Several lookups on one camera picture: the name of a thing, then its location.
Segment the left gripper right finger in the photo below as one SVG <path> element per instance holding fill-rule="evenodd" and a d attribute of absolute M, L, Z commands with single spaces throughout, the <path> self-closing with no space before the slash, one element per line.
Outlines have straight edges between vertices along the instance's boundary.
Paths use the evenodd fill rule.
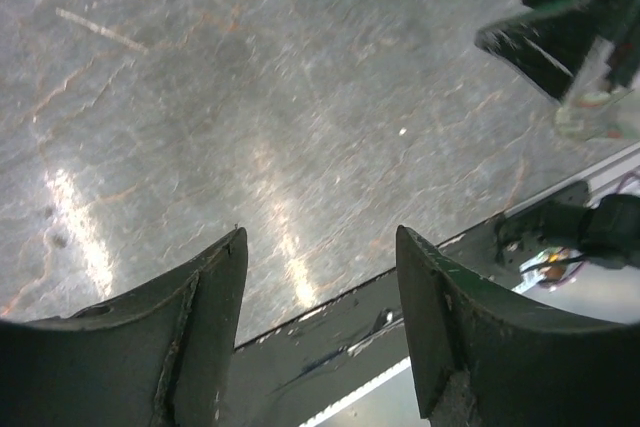
<path fill-rule="evenodd" d="M 521 296 L 396 232 L 420 414 L 435 426 L 635 426 L 639 328 Z"/>

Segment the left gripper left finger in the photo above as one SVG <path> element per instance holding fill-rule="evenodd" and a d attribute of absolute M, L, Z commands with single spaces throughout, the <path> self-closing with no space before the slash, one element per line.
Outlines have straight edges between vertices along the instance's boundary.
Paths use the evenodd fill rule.
<path fill-rule="evenodd" d="M 238 228 L 68 318 L 1 325 L 5 426 L 215 426 L 248 267 Z"/>

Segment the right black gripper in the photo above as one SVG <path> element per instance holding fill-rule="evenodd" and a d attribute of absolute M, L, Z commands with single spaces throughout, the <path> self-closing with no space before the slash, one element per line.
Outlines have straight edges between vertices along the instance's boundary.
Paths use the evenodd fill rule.
<path fill-rule="evenodd" d="M 558 0 L 522 0 L 540 8 Z M 527 13 L 478 30 L 475 45 L 511 66 L 547 97 L 570 91 L 599 35 L 611 44 L 600 90 L 628 90 L 639 71 L 639 0 L 590 0 L 589 15 Z"/>

